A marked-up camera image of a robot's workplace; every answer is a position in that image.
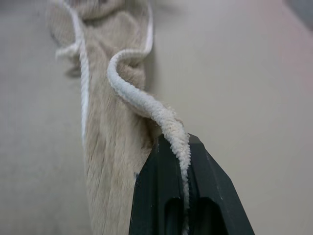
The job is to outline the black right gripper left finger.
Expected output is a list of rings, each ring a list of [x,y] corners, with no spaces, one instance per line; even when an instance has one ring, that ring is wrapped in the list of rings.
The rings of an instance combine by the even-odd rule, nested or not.
[[[129,233],[179,235],[183,210],[179,161],[170,143],[160,135],[136,178]]]

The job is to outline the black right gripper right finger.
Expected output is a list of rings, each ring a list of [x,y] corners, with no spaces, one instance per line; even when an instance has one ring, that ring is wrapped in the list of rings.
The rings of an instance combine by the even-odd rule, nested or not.
[[[190,135],[189,145],[189,234],[254,234],[229,176],[208,153],[198,137]]]

